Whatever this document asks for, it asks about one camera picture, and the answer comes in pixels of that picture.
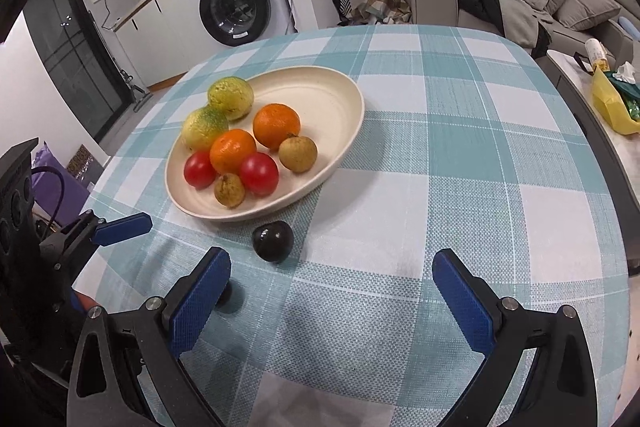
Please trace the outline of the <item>small red tomato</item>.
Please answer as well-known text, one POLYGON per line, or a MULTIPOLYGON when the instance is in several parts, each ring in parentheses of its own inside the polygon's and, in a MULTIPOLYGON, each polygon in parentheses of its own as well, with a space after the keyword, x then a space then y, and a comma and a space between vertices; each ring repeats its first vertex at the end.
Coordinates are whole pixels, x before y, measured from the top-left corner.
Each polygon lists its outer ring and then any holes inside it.
POLYGON ((207 150, 198 150, 188 158, 183 167, 183 178, 197 190, 204 190, 216 180, 217 171, 210 163, 207 150))

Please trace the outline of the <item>small brown pear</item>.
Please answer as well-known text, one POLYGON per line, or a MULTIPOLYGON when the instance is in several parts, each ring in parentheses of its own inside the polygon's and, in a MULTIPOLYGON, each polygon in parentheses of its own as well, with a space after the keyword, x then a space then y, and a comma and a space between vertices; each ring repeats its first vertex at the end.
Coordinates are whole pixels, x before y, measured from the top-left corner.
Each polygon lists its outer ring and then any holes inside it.
POLYGON ((303 173, 311 169, 318 158, 316 143, 308 136, 290 136, 279 147, 280 163, 294 173, 303 173))
POLYGON ((224 173, 214 183, 214 195, 220 205, 235 208, 242 204, 246 191, 237 174, 224 173))

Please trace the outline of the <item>yellow-green guava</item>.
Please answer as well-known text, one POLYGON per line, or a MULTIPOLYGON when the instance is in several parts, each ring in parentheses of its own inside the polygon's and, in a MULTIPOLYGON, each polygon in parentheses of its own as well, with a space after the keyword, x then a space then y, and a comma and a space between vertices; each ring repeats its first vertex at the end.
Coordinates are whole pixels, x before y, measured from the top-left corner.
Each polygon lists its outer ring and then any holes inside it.
POLYGON ((235 121, 250 113, 254 103, 254 91, 242 78, 224 77, 208 88, 207 102, 223 113, 228 121, 235 121))
POLYGON ((189 150, 210 150, 219 135, 229 130, 227 117, 206 105, 191 112, 183 121, 180 140, 189 150))

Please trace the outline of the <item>large red tomato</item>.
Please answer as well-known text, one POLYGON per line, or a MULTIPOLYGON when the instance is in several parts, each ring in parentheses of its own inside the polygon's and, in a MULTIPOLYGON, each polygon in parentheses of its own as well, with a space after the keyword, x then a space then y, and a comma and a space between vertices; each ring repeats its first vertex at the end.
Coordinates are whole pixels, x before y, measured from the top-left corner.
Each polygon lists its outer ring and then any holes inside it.
POLYGON ((242 162, 239 176, 245 188, 260 197, 276 191, 280 180, 276 162, 265 153, 247 156, 242 162))

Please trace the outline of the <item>large orange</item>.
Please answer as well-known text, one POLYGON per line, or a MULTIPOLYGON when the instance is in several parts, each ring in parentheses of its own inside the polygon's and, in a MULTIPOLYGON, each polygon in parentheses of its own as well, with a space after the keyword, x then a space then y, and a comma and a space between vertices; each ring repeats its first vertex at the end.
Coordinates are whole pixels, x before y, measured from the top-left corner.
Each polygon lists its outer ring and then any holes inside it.
POLYGON ((299 131, 299 116, 284 104, 262 106, 253 119, 254 138, 268 150, 277 150, 285 139, 298 135, 299 131))

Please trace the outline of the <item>purple bag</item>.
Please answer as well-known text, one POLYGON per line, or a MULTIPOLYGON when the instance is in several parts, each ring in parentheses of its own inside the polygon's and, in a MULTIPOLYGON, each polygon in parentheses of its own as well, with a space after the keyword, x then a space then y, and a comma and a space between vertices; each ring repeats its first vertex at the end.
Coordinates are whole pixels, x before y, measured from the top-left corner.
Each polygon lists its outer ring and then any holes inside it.
POLYGON ((64 196, 61 196, 60 179, 55 174, 50 172, 35 173, 32 176, 35 201, 49 216, 52 216, 58 202, 61 202, 55 222, 65 227, 79 216, 82 207, 89 198, 89 191, 66 170, 47 144, 43 144, 37 150, 32 164, 34 168, 42 166, 51 167, 62 174, 65 191, 64 196))

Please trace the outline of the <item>dark plum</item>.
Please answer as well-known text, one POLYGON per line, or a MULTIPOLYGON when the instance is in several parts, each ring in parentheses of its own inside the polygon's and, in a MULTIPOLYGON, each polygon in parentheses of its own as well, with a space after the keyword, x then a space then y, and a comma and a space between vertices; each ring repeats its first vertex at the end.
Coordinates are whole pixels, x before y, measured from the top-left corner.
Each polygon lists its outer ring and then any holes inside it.
POLYGON ((223 307, 226 303, 228 303, 228 301, 230 300, 232 296, 232 283, 228 282, 226 284, 226 286, 224 286, 224 290, 222 291, 222 293, 220 294, 215 307, 216 308, 221 308, 223 307))
POLYGON ((252 232, 252 245, 255 254, 262 260, 281 262, 293 249, 293 230, 282 220, 265 223, 252 232))

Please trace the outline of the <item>dark glass door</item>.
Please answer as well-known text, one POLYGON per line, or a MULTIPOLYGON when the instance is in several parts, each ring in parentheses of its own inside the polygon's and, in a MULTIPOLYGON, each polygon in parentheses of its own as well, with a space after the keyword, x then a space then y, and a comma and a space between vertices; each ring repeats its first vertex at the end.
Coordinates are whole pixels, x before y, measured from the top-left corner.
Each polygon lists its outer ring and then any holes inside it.
POLYGON ((130 98, 84 0, 28 0, 23 13, 56 90, 82 127, 101 141, 130 98))

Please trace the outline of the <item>teal checkered tablecloth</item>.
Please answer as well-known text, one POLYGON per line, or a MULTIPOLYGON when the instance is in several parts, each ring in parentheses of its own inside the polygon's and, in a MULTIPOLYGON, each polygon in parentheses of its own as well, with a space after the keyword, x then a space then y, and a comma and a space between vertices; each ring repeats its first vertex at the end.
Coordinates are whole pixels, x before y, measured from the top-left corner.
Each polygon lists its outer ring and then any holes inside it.
POLYGON ((88 207, 149 213, 153 230, 98 251, 78 291, 107 310, 167 293, 207 249, 235 292, 182 361, 230 426, 434 426, 482 359, 432 280, 449 248, 501 296, 573 306, 614 416, 629 295, 620 226, 596 158, 521 48, 469 29, 344 27, 241 46, 198 64, 128 136, 88 207), (340 169, 280 214, 292 254, 259 259, 252 222, 191 218, 164 168, 180 124, 218 78, 294 65, 356 81, 362 128, 340 169))

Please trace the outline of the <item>white side table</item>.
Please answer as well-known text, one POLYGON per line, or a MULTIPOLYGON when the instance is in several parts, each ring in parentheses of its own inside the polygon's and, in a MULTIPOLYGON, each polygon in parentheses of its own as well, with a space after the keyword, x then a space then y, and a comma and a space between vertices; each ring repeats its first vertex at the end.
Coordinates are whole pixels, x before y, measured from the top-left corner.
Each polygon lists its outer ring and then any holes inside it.
POLYGON ((639 274, 639 135, 611 129, 593 105, 592 77, 574 57, 548 51, 537 61, 585 135, 603 173, 622 231, 630 275, 639 274))

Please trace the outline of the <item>cream round plate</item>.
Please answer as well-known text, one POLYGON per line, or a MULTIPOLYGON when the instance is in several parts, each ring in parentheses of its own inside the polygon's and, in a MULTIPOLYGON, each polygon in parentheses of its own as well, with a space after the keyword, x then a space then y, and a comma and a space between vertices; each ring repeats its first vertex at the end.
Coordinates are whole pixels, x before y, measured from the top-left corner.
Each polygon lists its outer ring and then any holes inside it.
POLYGON ((354 144, 363 96, 349 77, 318 66, 222 78, 184 116, 165 186, 186 215, 243 221, 319 186, 354 144))

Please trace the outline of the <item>yellow bag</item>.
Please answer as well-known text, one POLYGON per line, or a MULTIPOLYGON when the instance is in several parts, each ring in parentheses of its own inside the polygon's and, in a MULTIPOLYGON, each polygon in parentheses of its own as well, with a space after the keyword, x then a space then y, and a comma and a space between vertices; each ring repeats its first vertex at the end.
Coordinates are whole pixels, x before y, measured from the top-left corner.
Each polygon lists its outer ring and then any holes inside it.
POLYGON ((640 124, 631 118, 622 97, 600 69, 592 75, 591 96, 594 108, 615 132, 631 135, 640 131, 640 124))

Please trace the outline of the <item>white bottle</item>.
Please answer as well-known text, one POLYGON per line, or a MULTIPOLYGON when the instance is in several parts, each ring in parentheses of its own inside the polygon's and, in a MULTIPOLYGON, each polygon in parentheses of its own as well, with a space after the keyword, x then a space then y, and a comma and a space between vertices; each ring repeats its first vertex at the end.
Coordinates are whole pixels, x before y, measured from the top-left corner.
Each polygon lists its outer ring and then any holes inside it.
POLYGON ((605 47, 598 39, 587 39, 585 41, 585 50, 592 70, 600 69, 601 72, 609 72, 611 70, 605 47))

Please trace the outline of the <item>plaid cloth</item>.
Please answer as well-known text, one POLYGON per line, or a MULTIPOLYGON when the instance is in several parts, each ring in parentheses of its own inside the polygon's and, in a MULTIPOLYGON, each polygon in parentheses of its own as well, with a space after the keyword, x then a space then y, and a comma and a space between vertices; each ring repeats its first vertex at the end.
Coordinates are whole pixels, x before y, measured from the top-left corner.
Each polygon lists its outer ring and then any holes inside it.
POLYGON ((349 25, 398 25, 411 22, 406 0, 367 0, 349 14, 349 25))

